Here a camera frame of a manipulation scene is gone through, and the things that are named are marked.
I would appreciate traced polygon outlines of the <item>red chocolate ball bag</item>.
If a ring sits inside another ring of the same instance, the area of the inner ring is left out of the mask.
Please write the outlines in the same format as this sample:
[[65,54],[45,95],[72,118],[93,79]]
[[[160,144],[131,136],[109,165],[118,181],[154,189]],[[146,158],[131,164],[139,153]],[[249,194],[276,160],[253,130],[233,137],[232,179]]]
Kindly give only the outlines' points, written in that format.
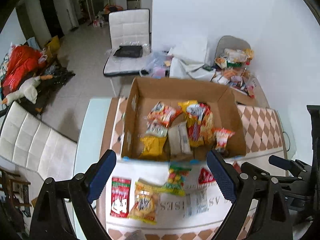
[[199,185],[204,185],[204,184],[209,184],[215,181],[214,176],[212,175],[212,173],[210,172],[210,170],[208,170],[205,167],[202,167],[200,169],[200,174],[199,174],[199,178],[198,178],[198,184]]

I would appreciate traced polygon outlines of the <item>red yellow noodle packet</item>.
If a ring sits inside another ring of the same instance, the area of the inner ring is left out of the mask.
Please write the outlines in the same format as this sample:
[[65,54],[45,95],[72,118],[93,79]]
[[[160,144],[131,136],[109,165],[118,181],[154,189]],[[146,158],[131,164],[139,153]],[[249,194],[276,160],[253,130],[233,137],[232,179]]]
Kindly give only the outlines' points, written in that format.
[[213,144],[214,116],[210,106],[196,100],[178,103],[185,114],[189,144],[192,148]]

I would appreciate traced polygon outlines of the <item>panda snack bag orange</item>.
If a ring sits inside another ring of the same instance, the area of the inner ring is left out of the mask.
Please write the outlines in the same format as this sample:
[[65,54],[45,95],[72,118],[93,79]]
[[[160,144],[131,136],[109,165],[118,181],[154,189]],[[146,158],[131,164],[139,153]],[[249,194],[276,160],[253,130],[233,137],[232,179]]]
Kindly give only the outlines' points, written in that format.
[[147,121],[157,121],[159,124],[168,128],[171,123],[182,113],[180,109],[168,106],[163,102],[158,102],[147,116]]

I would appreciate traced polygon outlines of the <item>white chair with tray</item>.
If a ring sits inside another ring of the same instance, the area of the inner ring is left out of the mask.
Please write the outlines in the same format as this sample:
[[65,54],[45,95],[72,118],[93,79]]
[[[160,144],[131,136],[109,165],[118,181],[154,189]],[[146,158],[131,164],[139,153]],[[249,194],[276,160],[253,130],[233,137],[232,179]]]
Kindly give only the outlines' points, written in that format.
[[[146,67],[151,53],[149,9],[112,12],[108,23],[111,49],[104,66],[104,76],[138,75]],[[115,56],[116,51],[123,46],[141,46],[142,55],[137,58]]]

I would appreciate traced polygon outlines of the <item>white cloth bag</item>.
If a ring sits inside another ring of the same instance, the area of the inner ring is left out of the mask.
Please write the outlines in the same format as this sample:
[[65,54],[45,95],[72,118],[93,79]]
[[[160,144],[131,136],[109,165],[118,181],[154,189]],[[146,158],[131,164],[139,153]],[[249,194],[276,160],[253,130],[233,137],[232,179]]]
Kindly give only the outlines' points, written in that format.
[[188,38],[170,48],[168,56],[172,57],[170,78],[211,81],[215,70],[208,40],[205,37]]

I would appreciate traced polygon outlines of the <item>grey wrapped biscuit pack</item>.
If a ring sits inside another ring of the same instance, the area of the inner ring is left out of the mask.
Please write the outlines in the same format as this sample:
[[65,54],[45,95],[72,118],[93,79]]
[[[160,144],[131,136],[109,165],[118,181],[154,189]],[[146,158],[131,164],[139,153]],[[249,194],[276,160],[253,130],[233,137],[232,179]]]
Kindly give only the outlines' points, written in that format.
[[186,121],[169,128],[168,139],[171,155],[192,154]]

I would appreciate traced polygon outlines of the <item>black tray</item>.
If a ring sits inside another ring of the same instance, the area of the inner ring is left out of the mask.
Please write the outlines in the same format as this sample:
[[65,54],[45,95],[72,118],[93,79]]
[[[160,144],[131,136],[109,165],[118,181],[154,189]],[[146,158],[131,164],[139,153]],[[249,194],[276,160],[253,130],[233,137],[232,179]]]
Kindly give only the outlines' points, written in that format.
[[120,45],[114,52],[115,57],[139,58],[143,56],[143,47],[136,45]]

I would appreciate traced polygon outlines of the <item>pink storage box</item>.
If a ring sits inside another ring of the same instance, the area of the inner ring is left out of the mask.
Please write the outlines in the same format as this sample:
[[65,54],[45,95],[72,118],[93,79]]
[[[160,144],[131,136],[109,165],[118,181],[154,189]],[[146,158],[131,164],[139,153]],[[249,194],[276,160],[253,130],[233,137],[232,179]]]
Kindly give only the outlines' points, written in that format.
[[150,69],[150,76],[156,79],[169,77],[170,67],[171,60],[165,60],[163,62],[155,63],[154,66]]

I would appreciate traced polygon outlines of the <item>colourful gumball candy bag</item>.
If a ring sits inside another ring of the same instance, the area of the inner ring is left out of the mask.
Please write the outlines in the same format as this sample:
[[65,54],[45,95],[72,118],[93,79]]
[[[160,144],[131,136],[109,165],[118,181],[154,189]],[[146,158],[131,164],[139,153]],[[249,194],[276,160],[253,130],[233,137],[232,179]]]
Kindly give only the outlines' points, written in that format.
[[162,186],[163,192],[181,197],[185,196],[185,180],[190,172],[191,167],[170,165],[167,181]]

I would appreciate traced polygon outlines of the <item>white goose plush toy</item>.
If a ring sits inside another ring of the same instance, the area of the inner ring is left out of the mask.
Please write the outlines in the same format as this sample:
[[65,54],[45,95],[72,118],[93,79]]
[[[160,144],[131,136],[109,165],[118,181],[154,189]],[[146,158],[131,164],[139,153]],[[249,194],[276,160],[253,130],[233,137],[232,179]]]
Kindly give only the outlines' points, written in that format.
[[43,75],[31,77],[24,81],[20,88],[12,93],[9,93],[1,102],[1,104],[9,105],[15,100],[26,98],[32,104],[36,103],[37,99],[37,86],[40,85],[41,81],[52,79],[52,75]]

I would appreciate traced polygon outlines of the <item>red white milk candy bag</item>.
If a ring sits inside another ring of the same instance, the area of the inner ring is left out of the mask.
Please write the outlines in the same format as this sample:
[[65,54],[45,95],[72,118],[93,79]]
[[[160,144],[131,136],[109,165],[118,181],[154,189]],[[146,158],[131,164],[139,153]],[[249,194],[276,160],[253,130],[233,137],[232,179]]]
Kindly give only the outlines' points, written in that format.
[[112,217],[127,218],[129,214],[131,179],[112,177],[111,212]]

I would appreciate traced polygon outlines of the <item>small white candy packet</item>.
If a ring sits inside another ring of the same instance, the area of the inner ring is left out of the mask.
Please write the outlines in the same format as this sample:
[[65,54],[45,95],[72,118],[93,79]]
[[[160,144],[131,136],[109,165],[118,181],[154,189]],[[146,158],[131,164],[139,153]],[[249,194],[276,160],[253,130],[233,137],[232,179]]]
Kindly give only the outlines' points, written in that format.
[[167,136],[167,132],[168,129],[159,121],[152,120],[151,122],[147,123],[147,129],[145,133],[154,137],[164,138]]

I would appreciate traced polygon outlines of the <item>yellow cracker snack bag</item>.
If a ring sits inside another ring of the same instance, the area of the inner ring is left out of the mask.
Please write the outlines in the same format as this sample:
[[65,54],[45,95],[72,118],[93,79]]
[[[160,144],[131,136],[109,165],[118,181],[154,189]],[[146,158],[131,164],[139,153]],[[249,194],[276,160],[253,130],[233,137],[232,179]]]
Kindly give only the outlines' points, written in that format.
[[135,183],[134,205],[128,217],[144,223],[156,224],[160,200],[159,187],[137,181]]

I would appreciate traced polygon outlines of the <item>wooden stool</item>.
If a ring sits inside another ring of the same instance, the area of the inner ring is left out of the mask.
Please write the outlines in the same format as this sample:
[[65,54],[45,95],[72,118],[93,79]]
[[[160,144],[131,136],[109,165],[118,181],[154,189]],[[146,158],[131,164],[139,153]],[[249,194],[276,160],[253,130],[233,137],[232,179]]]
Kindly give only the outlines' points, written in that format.
[[1,168],[1,191],[4,192],[5,200],[25,217],[31,217],[30,185],[31,182],[23,180],[19,174]]

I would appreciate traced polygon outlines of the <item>pile of snacks on chair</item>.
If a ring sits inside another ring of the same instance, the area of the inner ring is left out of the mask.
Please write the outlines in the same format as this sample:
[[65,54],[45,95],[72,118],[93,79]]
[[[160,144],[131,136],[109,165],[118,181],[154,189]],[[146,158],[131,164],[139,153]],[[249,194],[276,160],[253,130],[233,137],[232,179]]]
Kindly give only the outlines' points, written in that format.
[[227,85],[254,98],[253,85],[249,84],[252,73],[248,70],[254,58],[254,51],[225,48],[223,53],[214,59],[215,75],[212,82]]

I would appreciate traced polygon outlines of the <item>printed tablecloth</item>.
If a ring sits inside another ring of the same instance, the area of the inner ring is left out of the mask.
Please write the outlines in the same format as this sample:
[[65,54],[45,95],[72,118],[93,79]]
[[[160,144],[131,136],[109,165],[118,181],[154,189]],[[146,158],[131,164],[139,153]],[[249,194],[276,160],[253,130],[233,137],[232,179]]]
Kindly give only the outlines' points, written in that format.
[[[168,176],[167,163],[139,162],[123,159],[122,143],[119,141],[123,130],[123,114],[127,100],[110,98],[108,114],[101,143],[101,153],[108,148],[117,155],[117,164],[112,175],[131,180],[130,204],[134,204],[135,182],[145,179],[155,184],[163,184]],[[245,129],[248,153],[243,157],[229,158],[230,164],[241,165],[244,162],[270,172],[284,176],[285,171],[268,163],[271,155],[285,157],[285,143],[278,113],[270,108],[240,105],[238,107]],[[131,218],[117,218],[110,215],[111,182],[108,181],[97,201],[97,216],[112,239],[125,239],[135,230],[142,230],[146,239],[211,239],[227,215],[231,202],[226,200],[217,183],[200,185],[198,178],[205,163],[194,164],[187,178],[187,192],[206,191],[208,211],[192,217],[185,216],[186,198],[172,194],[162,194],[157,210],[157,223],[149,224]]]

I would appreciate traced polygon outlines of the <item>white snack packet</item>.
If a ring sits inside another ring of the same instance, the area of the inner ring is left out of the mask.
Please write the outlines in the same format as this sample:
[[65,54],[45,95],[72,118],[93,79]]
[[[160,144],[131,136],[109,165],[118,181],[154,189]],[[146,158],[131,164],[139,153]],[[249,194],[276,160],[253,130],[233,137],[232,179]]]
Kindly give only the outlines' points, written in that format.
[[201,189],[185,195],[184,216],[193,217],[209,211],[207,190]]

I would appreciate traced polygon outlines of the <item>dark red wafer packet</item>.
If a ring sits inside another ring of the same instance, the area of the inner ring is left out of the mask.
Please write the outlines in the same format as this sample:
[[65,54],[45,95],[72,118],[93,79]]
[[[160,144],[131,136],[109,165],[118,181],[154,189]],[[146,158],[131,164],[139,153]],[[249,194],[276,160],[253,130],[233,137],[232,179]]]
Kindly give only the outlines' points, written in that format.
[[238,172],[238,174],[241,173],[241,167],[240,167],[240,165],[238,164],[237,161],[235,161],[235,162],[232,164],[232,166],[233,166],[234,169]]

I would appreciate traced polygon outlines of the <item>white quilted chair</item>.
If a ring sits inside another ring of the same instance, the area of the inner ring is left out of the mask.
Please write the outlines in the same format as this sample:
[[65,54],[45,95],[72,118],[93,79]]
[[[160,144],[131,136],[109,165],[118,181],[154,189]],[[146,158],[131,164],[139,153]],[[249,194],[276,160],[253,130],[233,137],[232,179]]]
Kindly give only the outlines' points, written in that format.
[[1,126],[1,157],[56,181],[73,177],[77,143],[30,114],[17,102]]

